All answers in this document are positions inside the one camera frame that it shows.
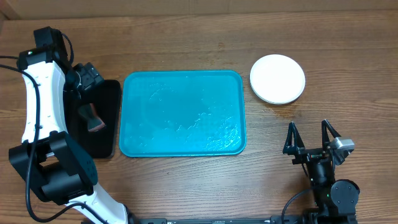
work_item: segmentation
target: wooden tabletop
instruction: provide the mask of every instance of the wooden tabletop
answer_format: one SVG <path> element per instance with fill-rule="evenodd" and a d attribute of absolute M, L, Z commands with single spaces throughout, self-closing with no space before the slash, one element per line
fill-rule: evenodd
<path fill-rule="evenodd" d="M 133 71 L 232 69 L 243 78 L 248 143 L 240 155 L 132 159 L 117 148 L 112 159 L 95 160 L 100 184 L 138 217 L 279 215 L 309 187 L 302 168 L 282 154 L 288 123 L 296 122 L 307 148 L 320 147 L 327 118 L 356 143 L 336 178 L 361 188 L 359 222 L 398 222 L 398 11 L 6 21 L 0 54 L 34 48 L 32 32 L 45 26 L 69 36 L 75 62 L 91 62 L 122 84 Z M 268 54 L 304 69 L 307 84 L 296 102 L 270 105 L 251 90 L 251 66 Z M 8 161 L 24 132 L 25 85 L 18 73 L 0 74 L 0 222 L 33 223 L 24 181 Z M 61 209 L 32 198 L 40 217 Z M 287 213 L 311 206 L 307 195 Z M 54 223 L 82 218 L 69 211 Z"/>

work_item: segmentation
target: wood grain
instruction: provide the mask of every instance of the wood grain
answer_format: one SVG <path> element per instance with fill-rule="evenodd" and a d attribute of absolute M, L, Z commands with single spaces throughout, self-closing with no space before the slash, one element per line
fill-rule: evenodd
<path fill-rule="evenodd" d="M 119 17 L 5 21 L 0 53 L 34 47 L 32 31 L 52 26 L 73 42 L 76 62 L 92 62 L 107 79 L 133 71 L 232 69 L 243 78 L 248 144 L 229 157 L 131 159 L 116 149 L 96 160 L 101 185 L 138 217 L 268 217 L 308 187 L 282 146 L 291 120 L 308 148 L 321 143 L 328 118 L 356 150 L 336 169 L 337 179 L 361 187 L 360 223 L 397 223 L 398 11 L 300 12 L 223 16 Z M 294 103 L 273 106 L 252 92 L 249 71 L 267 54 L 292 57 L 307 86 Z M 19 74 L 0 75 L 0 222 L 33 223 L 24 182 L 8 161 L 25 125 L 25 86 Z M 49 217 L 60 207 L 33 199 Z M 311 196 L 288 213 L 311 207 Z M 54 223 L 76 223 L 70 211 Z"/>

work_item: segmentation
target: wall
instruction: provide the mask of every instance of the wall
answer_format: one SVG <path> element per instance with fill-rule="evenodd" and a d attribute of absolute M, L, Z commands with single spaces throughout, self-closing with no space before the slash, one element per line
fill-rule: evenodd
<path fill-rule="evenodd" d="M 9 19 L 398 9 L 396 0 L 0 0 Z"/>

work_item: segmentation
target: tray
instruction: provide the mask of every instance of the tray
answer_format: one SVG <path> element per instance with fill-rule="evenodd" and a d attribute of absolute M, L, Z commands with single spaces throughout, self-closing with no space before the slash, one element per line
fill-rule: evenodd
<path fill-rule="evenodd" d="M 134 72 L 124 81 L 119 147 L 125 155 L 237 155 L 245 145 L 236 72 Z"/>

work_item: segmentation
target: teal rectangular tray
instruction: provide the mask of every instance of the teal rectangular tray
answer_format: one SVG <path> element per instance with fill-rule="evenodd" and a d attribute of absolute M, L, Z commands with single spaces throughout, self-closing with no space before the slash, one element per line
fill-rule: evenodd
<path fill-rule="evenodd" d="M 237 155 L 245 146 L 236 72 L 134 72 L 124 81 L 119 147 L 125 155 Z"/>

